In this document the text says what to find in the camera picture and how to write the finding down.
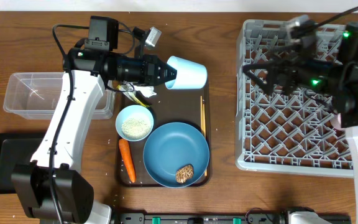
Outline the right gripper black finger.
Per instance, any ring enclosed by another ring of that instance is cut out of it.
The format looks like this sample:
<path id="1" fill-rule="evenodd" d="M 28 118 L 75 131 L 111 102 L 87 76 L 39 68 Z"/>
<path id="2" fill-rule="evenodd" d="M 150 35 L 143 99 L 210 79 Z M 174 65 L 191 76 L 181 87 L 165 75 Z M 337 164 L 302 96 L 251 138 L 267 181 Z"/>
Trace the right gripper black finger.
<path id="1" fill-rule="evenodd" d="M 271 95 L 274 89 L 274 77 L 271 75 L 267 75 L 265 80 L 260 79 L 258 76 L 247 72 L 247 76 L 257 85 L 259 88 L 263 90 L 263 92 L 267 95 Z"/>
<path id="2" fill-rule="evenodd" d="M 244 65 L 242 71 L 247 73 L 250 70 L 270 70 L 275 65 L 274 61 L 263 62 L 263 63 L 253 63 L 249 65 Z"/>

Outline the light blue plastic cup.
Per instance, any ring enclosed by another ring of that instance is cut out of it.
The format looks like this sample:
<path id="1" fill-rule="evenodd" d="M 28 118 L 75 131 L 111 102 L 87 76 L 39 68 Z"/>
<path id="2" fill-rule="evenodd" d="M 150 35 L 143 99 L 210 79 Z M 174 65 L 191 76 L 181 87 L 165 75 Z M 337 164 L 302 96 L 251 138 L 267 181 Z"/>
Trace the light blue plastic cup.
<path id="1" fill-rule="evenodd" d="M 165 83 L 167 89 L 198 90 L 205 86 L 208 72 L 204 65 L 176 56 L 171 56 L 167 64 L 177 71 L 176 79 Z"/>

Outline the white tissue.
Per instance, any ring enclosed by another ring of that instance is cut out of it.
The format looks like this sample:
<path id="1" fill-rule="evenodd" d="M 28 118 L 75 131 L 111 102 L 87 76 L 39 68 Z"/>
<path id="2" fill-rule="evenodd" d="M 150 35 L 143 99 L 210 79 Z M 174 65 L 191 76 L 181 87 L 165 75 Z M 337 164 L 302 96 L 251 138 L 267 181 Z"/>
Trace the white tissue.
<path id="1" fill-rule="evenodd" d="M 135 86 L 135 90 L 139 91 L 146 98 L 157 95 L 153 86 Z"/>

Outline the yellow silver snack wrapper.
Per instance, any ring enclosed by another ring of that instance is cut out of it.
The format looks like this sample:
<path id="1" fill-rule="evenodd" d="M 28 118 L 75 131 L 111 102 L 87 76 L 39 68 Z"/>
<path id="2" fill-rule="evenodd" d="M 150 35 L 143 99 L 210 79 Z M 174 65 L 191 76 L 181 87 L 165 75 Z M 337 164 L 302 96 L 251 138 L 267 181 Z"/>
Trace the yellow silver snack wrapper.
<path id="1" fill-rule="evenodd" d="M 150 105 L 143 103 L 138 99 L 138 97 L 136 97 L 137 91 L 135 90 L 135 87 L 132 83 L 124 82 L 122 84 L 118 84 L 117 89 L 135 104 L 143 106 L 145 108 L 150 107 Z"/>

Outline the light blue small bowl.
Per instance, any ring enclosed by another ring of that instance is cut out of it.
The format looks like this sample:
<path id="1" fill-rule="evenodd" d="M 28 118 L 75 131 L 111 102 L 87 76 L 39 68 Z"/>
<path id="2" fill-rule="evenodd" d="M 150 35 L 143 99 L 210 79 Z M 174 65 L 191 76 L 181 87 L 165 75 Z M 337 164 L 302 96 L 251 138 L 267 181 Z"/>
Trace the light blue small bowl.
<path id="1" fill-rule="evenodd" d="M 130 105 L 121 110 L 116 118 L 116 131 L 128 141 L 141 141 L 152 131 L 154 117 L 148 108 Z"/>

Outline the white rice grains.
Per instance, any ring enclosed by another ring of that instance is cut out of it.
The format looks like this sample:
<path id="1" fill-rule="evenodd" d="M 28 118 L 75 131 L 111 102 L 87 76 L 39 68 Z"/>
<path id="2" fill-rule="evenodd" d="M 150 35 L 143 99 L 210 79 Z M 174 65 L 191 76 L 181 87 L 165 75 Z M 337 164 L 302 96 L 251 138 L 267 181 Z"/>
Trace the white rice grains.
<path id="1" fill-rule="evenodd" d="M 139 140 L 151 131 L 151 123 L 146 118 L 128 118 L 121 125 L 122 133 L 127 139 Z"/>

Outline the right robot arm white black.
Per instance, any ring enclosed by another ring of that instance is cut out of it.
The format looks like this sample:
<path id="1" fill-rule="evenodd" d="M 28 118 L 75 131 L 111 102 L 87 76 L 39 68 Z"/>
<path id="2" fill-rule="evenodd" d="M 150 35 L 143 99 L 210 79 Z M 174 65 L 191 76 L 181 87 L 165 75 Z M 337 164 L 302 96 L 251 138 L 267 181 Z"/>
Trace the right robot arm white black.
<path id="1" fill-rule="evenodd" d="M 351 151 L 358 223 L 358 21 L 344 28 L 338 63 L 314 57 L 319 27 L 356 11 L 358 6 L 320 23 L 307 15 L 293 18 L 284 25 L 289 45 L 273 49 L 268 62 L 244 65 L 242 72 L 268 95 L 279 85 L 284 95 L 302 87 L 332 96 L 333 111 L 339 116 Z"/>

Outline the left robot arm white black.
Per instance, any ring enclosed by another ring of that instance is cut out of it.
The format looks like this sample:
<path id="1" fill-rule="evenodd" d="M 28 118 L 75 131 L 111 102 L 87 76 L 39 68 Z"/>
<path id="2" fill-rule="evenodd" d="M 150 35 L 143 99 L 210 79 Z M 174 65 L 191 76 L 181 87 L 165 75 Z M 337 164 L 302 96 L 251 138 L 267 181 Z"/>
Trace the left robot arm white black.
<path id="1" fill-rule="evenodd" d="M 110 223 L 111 207 L 94 199 L 94 189 L 81 176 L 83 145 L 99 100 L 111 80 L 133 86 L 157 86 L 174 80 L 177 71 L 156 55 L 144 53 L 160 31 L 131 30 L 115 19 L 92 16 L 88 36 L 63 51 L 62 89 L 47 132 L 28 164 L 11 175 L 29 218 L 60 223 Z M 120 31 L 132 36 L 131 51 L 117 53 Z"/>

